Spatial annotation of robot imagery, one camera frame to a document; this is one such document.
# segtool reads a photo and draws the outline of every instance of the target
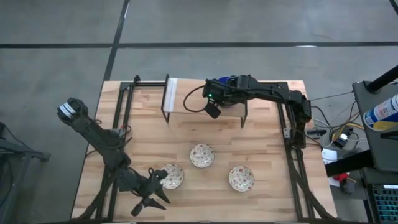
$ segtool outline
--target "spray can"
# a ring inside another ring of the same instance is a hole
[[[398,94],[367,111],[363,121],[374,131],[385,131],[398,125]]]

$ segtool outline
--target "white paper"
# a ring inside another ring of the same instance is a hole
[[[330,149],[323,148],[322,150],[323,163],[326,165],[331,162],[337,161],[337,152]],[[329,177],[329,185],[340,186],[340,183],[332,177]]]

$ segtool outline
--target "decorative bowl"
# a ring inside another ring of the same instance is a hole
[[[253,188],[254,174],[245,166],[236,166],[229,172],[229,184],[238,192],[247,192]]]
[[[176,189],[184,181],[184,171],[178,164],[166,164],[161,169],[168,173],[167,177],[160,181],[164,188]]]
[[[197,144],[192,148],[189,158],[194,166],[205,168],[213,163],[214,152],[209,145]]]

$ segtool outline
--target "gray floor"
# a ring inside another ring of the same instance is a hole
[[[111,43],[123,0],[0,0],[0,44]],[[132,0],[121,42],[398,41],[388,0]],[[110,49],[0,49],[0,120],[52,154],[34,162],[17,223],[68,220],[87,143],[56,116],[69,96],[94,115]],[[351,90],[396,65],[398,47],[119,49],[111,80],[213,78],[305,80],[310,99]],[[329,119],[353,95],[314,101]],[[348,116],[347,111],[334,124]],[[314,111],[315,118],[321,118]],[[361,201],[335,195],[339,217],[366,220]]]

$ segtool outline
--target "butcher block tabletop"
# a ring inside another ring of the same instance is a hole
[[[305,94],[303,81],[285,82],[290,90],[300,90]],[[112,127],[119,86],[120,81],[104,82],[96,114],[103,128]],[[114,221],[297,220],[276,103],[257,99],[248,101],[248,117],[243,128],[240,120],[231,116],[213,119],[207,114],[193,113],[174,113],[167,124],[160,110],[163,92],[164,87],[134,88],[129,116],[132,131],[127,135],[127,138],[132,136],[133,139],[124,151],[131,158],[131,167],[144,176],[148,176],[150,167],[160,169],[173,162],[182,167],[185,179],[176,189],[164,189],[171,204],[152,196],[166,210],[147,207],[137,217],[131,216],[130,212],[141,198],[130,192],[118,192]],[[190,101],[192,107],[202,106],[194,104]],[[215,160],[211,166],[201,169],[190,162],[189,155],[193,146],[202,143],[213,148]],[[319,147],[308,145],[303,153],[311,191],[326,210],[336,216]],[[230,170],[238,165],[247,166],[255,176],[254,187],[247,192],[235,191],[228,182]],[[82,168],[72,218],[85,211],[101,187],[104,171],[102,157],[97,152],[90,154]],[[103,216],[108,212],[109,195]],[[302,194],[301,198],[303,211],[306,212]]]

